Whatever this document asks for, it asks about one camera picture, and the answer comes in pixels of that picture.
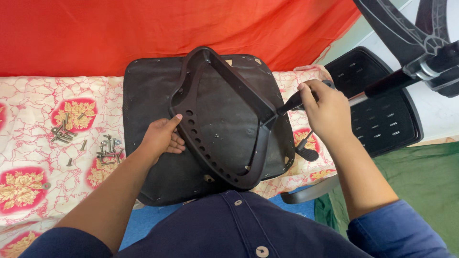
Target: hand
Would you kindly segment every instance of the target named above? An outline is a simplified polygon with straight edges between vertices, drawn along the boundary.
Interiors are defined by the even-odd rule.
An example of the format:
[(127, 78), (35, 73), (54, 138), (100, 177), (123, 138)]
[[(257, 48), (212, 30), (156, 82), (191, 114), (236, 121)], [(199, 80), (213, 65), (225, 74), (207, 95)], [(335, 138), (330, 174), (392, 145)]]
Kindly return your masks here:
[(141, 149), (142, 153), (151, 153), (149, 156), (152, 158), (152, 165), (165, 152), (182, 153), (185, 150), (185, 141), (175, 133), (181, 120), (182, 115), (178, 114), (171, 120), (167, 118), (156, 120), (148, 127), (142, 143), (137, 149)]
[[(300, 83), (298, 90), (312, 130), (326, 145), (353, 136), (351, 108), (342, 92), (316, 79)], [(311, 91), (317, 93), (318, 102)]]

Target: person's left hand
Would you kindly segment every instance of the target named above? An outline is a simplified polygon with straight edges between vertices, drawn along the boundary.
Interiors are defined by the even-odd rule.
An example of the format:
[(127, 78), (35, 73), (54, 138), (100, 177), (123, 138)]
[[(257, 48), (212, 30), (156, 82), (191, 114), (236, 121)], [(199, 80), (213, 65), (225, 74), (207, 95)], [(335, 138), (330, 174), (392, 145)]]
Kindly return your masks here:
[(181, 120), (182, 115), (178, 114), (171, 120), (161, 118), (152, 122), (137, 149), (151, 153), (153, 164), (165, 152), (182, 153), (185, 150), (185, 141), (175, 133), (177, 131), (176, 127)]

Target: shirt sleeve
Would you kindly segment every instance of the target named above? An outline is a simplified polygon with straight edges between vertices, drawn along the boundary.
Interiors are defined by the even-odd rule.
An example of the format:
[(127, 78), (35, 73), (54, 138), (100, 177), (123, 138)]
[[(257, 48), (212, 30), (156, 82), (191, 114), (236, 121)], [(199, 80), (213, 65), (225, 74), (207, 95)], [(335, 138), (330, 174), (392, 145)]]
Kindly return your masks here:
[(40, 235), (19, 258), (111, 257), (110, 249), (97, 237), (74, 228), (53, 228)]
[(454, 257), (441, 237), (404, 200), (353, 219), (347, 236), (373, 257)]

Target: forearm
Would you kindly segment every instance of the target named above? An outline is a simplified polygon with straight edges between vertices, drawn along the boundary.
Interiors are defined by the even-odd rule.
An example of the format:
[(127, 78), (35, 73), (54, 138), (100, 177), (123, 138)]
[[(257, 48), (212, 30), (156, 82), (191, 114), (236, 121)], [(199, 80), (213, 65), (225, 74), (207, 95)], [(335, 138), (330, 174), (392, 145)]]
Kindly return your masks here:
[(352, 220), (398, 200), (360, 141), (352, 134), (326, 143)]
[(127, 157), (56, 227), (71, 227), (90, 233), (115, 254), (121, 245), (132, 207), (152, 165), (149, 162), (151, 154), (148, 157), (145, 155), (145, 152), (135, 151)]

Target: navy blue shirt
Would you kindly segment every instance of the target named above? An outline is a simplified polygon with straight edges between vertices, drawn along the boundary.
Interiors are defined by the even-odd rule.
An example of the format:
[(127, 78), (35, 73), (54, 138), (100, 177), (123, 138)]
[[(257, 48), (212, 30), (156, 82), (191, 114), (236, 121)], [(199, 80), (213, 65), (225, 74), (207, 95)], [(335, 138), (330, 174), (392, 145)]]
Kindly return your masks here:
[[(227, 191), (184, 205), (115, 257), (452, 257), (402, 200), (354, 219), (347, 235), (350, 241), (255, 193)], [(53, 228), (20, 257), (112, 256), (84, 231)]]

